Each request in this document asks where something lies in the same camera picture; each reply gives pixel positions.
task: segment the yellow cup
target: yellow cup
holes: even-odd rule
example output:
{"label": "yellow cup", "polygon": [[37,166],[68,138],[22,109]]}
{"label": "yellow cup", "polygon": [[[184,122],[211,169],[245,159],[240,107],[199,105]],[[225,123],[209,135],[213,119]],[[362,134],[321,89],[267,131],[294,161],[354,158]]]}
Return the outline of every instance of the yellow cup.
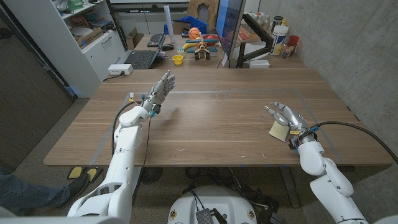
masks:
{"label": "yellow cup", "polygon": [[181,55],[174,55],[173,56],[174,64],[181,65],[182,64],[182,58],[183,57]]}

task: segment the jeans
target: jeans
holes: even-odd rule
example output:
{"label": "jeans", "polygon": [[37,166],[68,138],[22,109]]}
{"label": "jeans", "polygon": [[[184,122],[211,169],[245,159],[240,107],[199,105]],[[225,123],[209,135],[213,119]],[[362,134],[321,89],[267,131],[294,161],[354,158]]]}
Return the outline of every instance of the jeans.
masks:
{"label": "jeans", "polygon": [[0,206],[6,208],[59,207],[70,195],[69,186],[32,185],[12,174],[0,172]]}

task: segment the desk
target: desk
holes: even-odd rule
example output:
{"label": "desk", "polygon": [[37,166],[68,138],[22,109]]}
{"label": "desk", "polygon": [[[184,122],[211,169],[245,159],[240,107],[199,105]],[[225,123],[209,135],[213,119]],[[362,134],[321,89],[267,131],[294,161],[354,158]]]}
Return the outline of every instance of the desk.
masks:
{"label": "desk", "polygon": [[[361,123],[329,85],[309,68],[173,68],[176,87],[150,127],[146,166],[299,166],[299,156],[268,134],[274,119],[264,105],[279,101],[309,125]],[[111,160],[111,123],[127,93],[140,96],[165,69],[135,70],[104,82],[44,159],[48,166],[106,166]],[[144,123],[147,133],[148,122]],[[389,154],[368,135],[345,126],[323,126],[325,157],[344,166],[386,166]],[[142,166],[147,136],[136,152]]]}

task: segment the robotic arm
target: robotic arm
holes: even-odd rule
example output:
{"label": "robotic arm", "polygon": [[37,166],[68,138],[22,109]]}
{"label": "robotic arm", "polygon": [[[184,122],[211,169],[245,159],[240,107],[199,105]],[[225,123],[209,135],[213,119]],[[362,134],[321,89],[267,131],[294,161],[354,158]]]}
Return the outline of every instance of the robotic arm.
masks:
{"label": "robotic arm", "polygon": [[[271,102],[271,105],[278,107],[283,115],[268,106],[264,108],[273,115],[280,125],[289,126],[293,131],[299,131],[299,137],[308,130],[307,121],[295,110],[278,102]],[[351,198],[354,193],[351,182],[337,169],[336,164],[331,159],[322,156],[325,150],[315,140],[314,135],[310,133],[298,139],[297,150],[300,154],[301,168],[310,175],[318,176],[318,179],[310,184],[312,192],[328,210],[335,222],[368,224]]]}
{"label": "robotic arm", "polygon": [[132,203],[134,155],[142,142],[142,122],[154,113],[174,88],[175,77],[167,71],[148,92],[140,106],[123,113],[114,133],[116,148],[104,181],[88,195],[79,198],[70,208],[68,217],[87,215],[119,218],[129,223]]}

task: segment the monitor arm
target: monitor arm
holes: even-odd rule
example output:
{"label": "monitor arm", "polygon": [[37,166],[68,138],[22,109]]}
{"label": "monitor arm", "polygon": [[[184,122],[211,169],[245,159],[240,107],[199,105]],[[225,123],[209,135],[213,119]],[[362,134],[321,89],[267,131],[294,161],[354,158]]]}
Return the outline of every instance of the monitor arm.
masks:
{"label": "monitor arm", "polygon": [[260,55],[263,55],[265,53],[268,53],[271,51],[272,44],[274,42],[274,39],[267,34],[267,32],[260,27],[260,25],[249,15],[249,14],[243,14],[242,19],[246,22],[247,25],[260,37],[262,42],[267,43],[266,46],[262,49],[250,52],[248,54],[244,54],[244,49],[246,46],[245,42],[241,42],[241,46],[239,48],[239,57],[238,61],[236,64],[236,68],[242,68],[243,63],[247,60],[253,59],[255,57],[258,57]]}

